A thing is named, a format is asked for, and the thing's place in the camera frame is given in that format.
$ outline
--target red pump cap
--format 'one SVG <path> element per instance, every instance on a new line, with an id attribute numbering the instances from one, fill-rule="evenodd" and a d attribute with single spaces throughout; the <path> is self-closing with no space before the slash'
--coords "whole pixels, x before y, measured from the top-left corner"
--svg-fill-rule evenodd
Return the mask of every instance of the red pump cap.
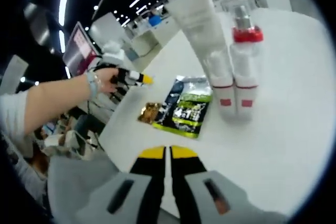
<path id="1" fill-rule="evenodd" d="M 263 31 L 255 26 L 252 29 L 239 30 L 236 27 L 233 28 L 233 40 L 236 43 L 243 42 L 261 42 L 264 40 Z"/>

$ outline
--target red label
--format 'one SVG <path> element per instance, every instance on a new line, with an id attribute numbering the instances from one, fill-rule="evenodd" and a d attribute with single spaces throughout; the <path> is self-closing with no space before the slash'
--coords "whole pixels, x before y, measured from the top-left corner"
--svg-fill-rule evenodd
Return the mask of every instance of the red label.
<path id="1" fill-rule="evenodd" d="M 220 104 L 221 106 L 231 106 L 232 105 L 231 99 L 221 99 Z"/>
<path id="2" fill-rule="evenodd" d="M 241 101 L 241 105 L 243 107 L 252 107 L 253 101 L 252 100 L 242 100 Z"/>

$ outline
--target white shirt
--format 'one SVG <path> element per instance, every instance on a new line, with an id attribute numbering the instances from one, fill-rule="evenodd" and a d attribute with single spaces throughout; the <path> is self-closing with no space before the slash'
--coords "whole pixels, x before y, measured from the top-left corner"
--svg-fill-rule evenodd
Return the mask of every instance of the white shirt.
<path id="1" fill-rule="evenodd" d="M 18 158 L 13 167 L 19 178 L 30 195 L 42 205 L 46 180 L 24 160 L 24 157 L 33 156 L 33 141 L 30 137 L 24 137 L 27 93 L 0 96 L 0 130 L 9 151 Z"/>

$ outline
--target human hand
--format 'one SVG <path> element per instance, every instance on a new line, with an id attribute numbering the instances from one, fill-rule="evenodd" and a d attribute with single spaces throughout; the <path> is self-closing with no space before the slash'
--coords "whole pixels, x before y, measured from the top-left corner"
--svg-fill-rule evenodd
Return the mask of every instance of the human hand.
<path id="1" fill-rule="evenodd" d="M 102 68 L 97 70 L 96 75 L 101 81 L 99 84 L 99 92 L 113 93 L 116 91 L 116 85 L 111 83 L 113 76 L 117 76 L 119 71 L 117 68 Z"/>

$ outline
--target yellow tip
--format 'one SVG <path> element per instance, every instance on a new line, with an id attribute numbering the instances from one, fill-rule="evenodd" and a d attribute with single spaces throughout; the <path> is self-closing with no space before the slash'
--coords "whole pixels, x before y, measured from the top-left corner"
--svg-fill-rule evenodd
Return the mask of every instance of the yellow tip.
<path id="1" fill-rule="evenodd" d="M 144 74 L 143 75 L 143 83 L 145 83 L 145 84 L 153 84 L 153 78 Z"/>

